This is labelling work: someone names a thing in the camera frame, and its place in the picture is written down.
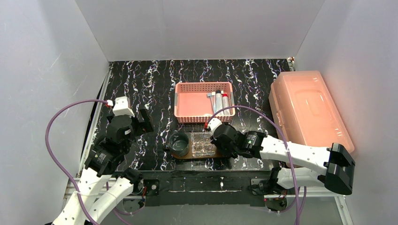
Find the oval wooden tray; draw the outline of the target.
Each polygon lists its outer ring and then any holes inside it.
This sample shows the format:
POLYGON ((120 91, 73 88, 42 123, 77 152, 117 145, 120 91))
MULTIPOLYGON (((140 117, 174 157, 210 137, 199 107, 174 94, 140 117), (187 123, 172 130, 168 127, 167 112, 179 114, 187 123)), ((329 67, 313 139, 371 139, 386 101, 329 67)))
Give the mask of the oval wooden tray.
POLYGON ((177 154, 171 152, 171 155, 180 160, 194 160, 194 159, 207 159, 207 158, 224 158, 224 156, 219 152, 215 151, 214 154, 211 155, 203 155, 202 153, 200 154, 194 154, 192 150, 189 150, 186 155, 184 156, 178 156, 177 154))

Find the clear plastic dimpled tray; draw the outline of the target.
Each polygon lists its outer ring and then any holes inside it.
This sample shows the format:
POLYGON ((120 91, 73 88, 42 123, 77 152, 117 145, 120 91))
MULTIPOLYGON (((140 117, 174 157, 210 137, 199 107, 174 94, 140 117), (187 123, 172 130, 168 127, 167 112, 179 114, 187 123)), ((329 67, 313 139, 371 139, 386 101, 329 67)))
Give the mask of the clear plastic dimpled tray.
POLYGON ((195 154, 211 155, 217 150, 216 146, 211 144, 211 132, 193 132, 191 133, 191 150, 195 154))

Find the dark grey cup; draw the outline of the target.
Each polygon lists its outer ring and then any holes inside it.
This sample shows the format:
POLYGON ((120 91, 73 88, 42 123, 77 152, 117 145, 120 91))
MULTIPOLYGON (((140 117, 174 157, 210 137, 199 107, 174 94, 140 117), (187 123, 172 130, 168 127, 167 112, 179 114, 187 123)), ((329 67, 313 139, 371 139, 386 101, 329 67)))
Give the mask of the dark grey cup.
POLYGON ((164 151, 171 152, 178 157, 184 157, 189 151, 189 138, 187 134, 182 132, 173 133, 168 143, 164 147, 164 151))

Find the white toothpaste tube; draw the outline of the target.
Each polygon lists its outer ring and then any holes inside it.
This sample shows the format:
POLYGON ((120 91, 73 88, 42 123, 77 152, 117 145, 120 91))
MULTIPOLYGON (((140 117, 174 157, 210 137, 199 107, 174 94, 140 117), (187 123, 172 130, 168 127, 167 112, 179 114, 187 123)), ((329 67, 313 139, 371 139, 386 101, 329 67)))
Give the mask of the white toothpaste tube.
POLYGON ((223 103, 222 103, 222 92, 220 90, 217 90, 215 92, 215 97, 214 97, 214 104, 215 104, 215 112, 221 110, 223 108, 223 103))

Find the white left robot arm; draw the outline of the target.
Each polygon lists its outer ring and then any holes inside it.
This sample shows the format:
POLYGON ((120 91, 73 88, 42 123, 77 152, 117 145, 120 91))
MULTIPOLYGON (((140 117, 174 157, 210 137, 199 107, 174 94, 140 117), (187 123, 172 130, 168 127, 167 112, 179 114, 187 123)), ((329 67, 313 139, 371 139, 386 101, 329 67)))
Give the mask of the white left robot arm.
POLYGON ((137 136, 153 132, 151 117, 146 109, 139 110, 143 121, 134 115, 114 112, 107 117, 105 135, 95 142, 84 164, 80 180, 54 225, 88 225, 100 223, 127 195, 140 190, 143 175, 128 168, 102 196, 99 192, 111 179, 117 167, 130 152, 137 136))

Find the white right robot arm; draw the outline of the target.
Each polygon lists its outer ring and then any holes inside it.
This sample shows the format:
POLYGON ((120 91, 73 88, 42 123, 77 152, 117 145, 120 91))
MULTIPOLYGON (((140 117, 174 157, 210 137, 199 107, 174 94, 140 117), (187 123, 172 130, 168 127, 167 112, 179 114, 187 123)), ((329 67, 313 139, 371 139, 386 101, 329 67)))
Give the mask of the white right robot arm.
POLYGON ((354 181, 355 161, 339 144, 331 147, 312 147, 282 140, 265 133, 249 131, 244 134, 231 125, 210 122, 211 143, 226 157, 258 158, 277 160, 296 165, 273 169, 269 178, 271 187, 284 189, 298 187, 321 187, 340 194, 351 195, 354 181))

